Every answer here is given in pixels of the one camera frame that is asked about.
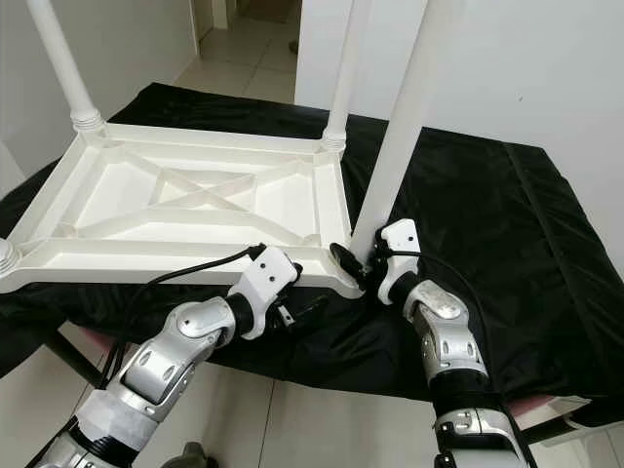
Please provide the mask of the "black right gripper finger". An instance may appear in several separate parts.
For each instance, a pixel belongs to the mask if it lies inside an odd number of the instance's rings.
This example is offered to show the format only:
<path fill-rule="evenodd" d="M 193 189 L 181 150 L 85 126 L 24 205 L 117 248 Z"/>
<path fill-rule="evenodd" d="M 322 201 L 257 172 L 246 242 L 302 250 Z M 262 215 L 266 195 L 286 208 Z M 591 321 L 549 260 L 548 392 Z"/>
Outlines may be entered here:
<path fill-rule="evenodd" d="M 360 262 L 348 247 L 339 244 L 330 244 L 331 259 L 342 269 L 353 281 L 362 282 L 366 280 L 365 264 Z"/>

